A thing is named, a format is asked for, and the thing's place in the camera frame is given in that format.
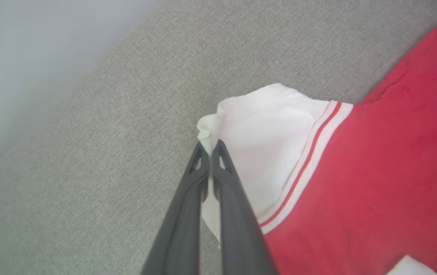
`red and white garment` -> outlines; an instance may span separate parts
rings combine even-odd
[[[405,255],[437,272],[437,28],[361,104],[273,84],[198,128],[227,145],[282,274],[385,274]],[[208,196],[217,237],[218,210]]]

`red stripe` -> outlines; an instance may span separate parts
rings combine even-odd
[[[315,145],[317,144],[318,136],[320,136],[320,134],[323,131],[323,129],[325,128],[325,126],[330,122],[330,120],[332,120],[332,117],[334,117],[337,114],[337,112],[341,108],[341,105],[342,105],[341,102],[337,102],[336,107],[334,108],[334,111],[332,111],[332,113],[329,115],[329,117],[327,117],[327,120],[325,120],[322,123],[322,125],[320,126],[320,128],[316,132],[315,137],[314,137],[313,142],[312,142],[312,146],[311,146],[310,151],[309,151],[309,155],[307,156],[307,159],[305,160],[304,165],[302,165],[302,169],[300,169],[300,171],[298,172],[298,175],[295,178],[293,185],[291,186],[290,190],[288,191],[288,195],[286,195],[286,198],[281,203],[281,206],[279,207],[279,209],[276,210],[276,212],[269,219],[267,219],[266,221],[261,223],[260,227],[263,227],[263,226],[267,225],[268,223],[270,223],[272,220],[274,220],[278,216],[278,214],[281,212],[281,210],[283,210],[283,207],[286,205],[286,203],[290,199],[291,195],[293,194],[293,190],[295,190],[295,187],[297,186],[300,177],[302,177],[303,172],[305,171],[307,165],[310,162],[310,159],[312,158],[313,151],[315,149]]]

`gray floor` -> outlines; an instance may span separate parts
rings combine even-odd
[[[138,272],[221,99],[358,102],[436,25],[437,2],[157,8],[0,160],[0,274]]]

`gray fabric tabletop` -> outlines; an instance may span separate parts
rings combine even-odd
[[[358,102],[436,25],[437,1],[158,7],[0,160],[0,274],[139,272],[219,101]]]

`striped trim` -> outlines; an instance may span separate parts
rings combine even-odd
[[[291,213],[315,172],[330,137],[348,117],[352,109],[352,104],[331,101],[325,113],[314,124],[304,151],[293,169],[278,202],[258,219],[263,234],[273,230]]]

